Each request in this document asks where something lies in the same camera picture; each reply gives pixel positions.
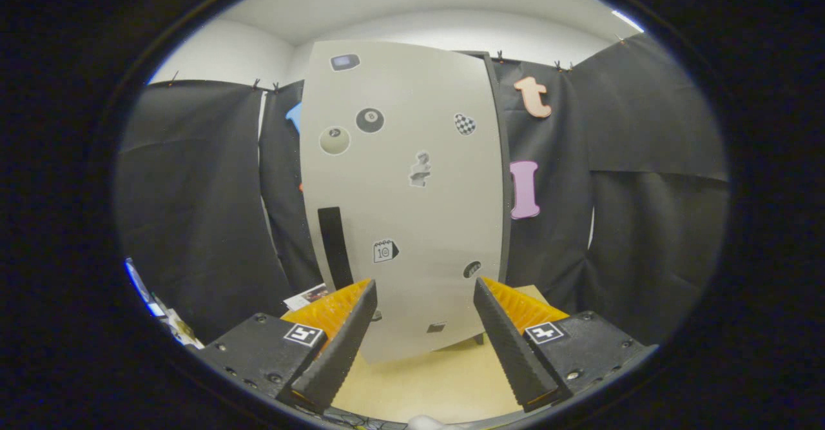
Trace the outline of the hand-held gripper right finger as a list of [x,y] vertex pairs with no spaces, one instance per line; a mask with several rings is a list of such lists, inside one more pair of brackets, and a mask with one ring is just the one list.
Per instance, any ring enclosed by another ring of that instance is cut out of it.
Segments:
[[656,351],[594,311],[569,315],[485,277],[472,301],[526,412],[606,385]]

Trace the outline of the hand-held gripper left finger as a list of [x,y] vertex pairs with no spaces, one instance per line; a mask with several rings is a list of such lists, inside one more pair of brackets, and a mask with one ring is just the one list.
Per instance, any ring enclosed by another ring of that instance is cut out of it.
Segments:
[[262,400],[321,413],[347,378],[377,301],[374,280],[359,281],[283,317],[254,313],[193,351]]

